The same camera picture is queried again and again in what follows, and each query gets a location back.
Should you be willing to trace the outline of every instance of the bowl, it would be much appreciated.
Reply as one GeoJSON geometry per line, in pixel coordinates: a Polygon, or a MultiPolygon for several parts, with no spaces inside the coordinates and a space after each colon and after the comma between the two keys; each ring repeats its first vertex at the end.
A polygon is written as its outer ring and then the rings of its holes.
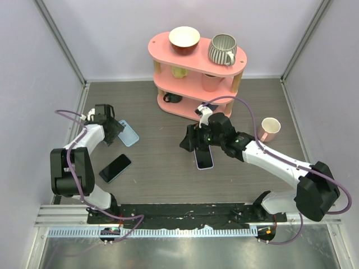
{"type": "Polygon", "coordinates": [[[181,26],[174,28],[168,38],[175,52],[180,55],[189,55],[198,46],[201,35],[192,27],[181,26]]]}

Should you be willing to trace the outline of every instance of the black smartphone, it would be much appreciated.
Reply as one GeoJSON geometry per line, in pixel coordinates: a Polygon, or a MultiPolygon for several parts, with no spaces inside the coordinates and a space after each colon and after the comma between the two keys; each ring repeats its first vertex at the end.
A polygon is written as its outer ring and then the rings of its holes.
{"type": "Polygon", "coordinates": [[[112,163],[107,165],[99,175],[106,183],[110,183],[119,176],[127,167],[131,165],[131,161],[125,154],[121,154],[112,163]]]}
{"type": "Polygon", "coordinates": [[[197,168],[199,170],[210,169],[214,166],[212,153],[209,146],[206,149],[195,149],[195,159],[197,163],[197,168]]]}

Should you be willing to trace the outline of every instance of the mug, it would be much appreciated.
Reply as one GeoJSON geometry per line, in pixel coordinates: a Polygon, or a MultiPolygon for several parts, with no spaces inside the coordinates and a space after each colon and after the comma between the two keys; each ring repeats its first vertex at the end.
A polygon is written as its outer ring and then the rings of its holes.
{"type": "Polygon", "coordinates": [[[258,130],[257,137],[261,142],[270,142],[280,130],[280,123],[275,118],[265,118],[258,130]]]}
{"type": "Polygon", "coordinates": [[[215,91],[224,77],[216,77],[208,74],[202,74],[202,88],[207,92],[215,91]]]}
{"type": "Polygon", "coordinates": [[[237,42],[227,34],[216,35],[208,48],[208,58],[216,64],[232,66],[236,62],[237,42]]]}
{"type": "Polygon", "coordinates": [[[177,67],[177,66],[171,66],[172,75],[175,78],[184,78],[188,75],[189,71],[187,69],[177,67]]]}
{"type": "Polygon", "coordinates": [[[181,95],[166,93],[163,96],[163,101],[166,103],[179,103],[182,100],[181,95]]]}

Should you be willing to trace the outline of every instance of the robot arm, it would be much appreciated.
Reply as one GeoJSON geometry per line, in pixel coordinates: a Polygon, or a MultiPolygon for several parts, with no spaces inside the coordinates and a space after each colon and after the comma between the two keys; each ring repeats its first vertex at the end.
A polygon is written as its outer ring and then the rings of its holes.
{"type": "MultiPolygon", "coordinates": [[[[71,150],[70,159],[75,166],[76,175],[84,192],[84,199],[102,210],[108,210],[112,215],[118,215],[117,202],[114,196],[103,191],[95,184],[95,176],[92,169],[90,154],[102,141],[108,146],[114,141],[124,127],[114,119],[113,107],[107,104],[96,105],[87,116],[81,117],[86,120],[86,135],[71,150]]],[[[56,195],[80,199],[79,191],[69,171],[66,161],[67,150],[83,135],[82,132],[68,145],[61,149],[54,149],[50,154],[51,187],[56,195]]]]}
{"type": "Polygon", "coordinates": [[[209,145],[220,146],[229,157],[259,166],[292,186],[294,190],[291,192],[266,192],[264,197],[261,195],[261,206],[266,212],[276,214],[299,211],[311,220],[320,221],[338,199],[340,193],[336,185],[297,168],[301,166],[333,178],[327,165],[321,162],[312,165],[295,160],[261,143],[264,150],[272,153],[268,154],[258,146],[253,136],[236,132],[223,113],[212,114],[205,106],[199,106],[196,112],[201,116],[201,121],[187,126],[181,148],[193,151],[194,148],[201,150],[209,145]]]}

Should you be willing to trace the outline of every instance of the white wall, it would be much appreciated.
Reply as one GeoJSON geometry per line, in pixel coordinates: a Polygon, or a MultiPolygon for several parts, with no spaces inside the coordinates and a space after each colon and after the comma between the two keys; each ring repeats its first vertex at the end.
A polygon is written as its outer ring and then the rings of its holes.
{"type": "Polygon", "coordinates": [[[358,10],[358,0],[333,1],[287,81],[311,158],[327,163],[353,197],[342,215],[353,254],[359,246],[358,10]]]}
{"type": "Polygon", "coordinates": [[[88,80],[150,78],[149,40],[188,25],[203,37],[232,34],[246,76],[280,76],[321,0],[45,0],[88,80]]]}
{"type": "Polygon", "coordinates": [[[70,126],[53,111],[75,109],[81,85],[32,1],[0,1],[0,36],[0,261],[19,269],[70,126]]]}

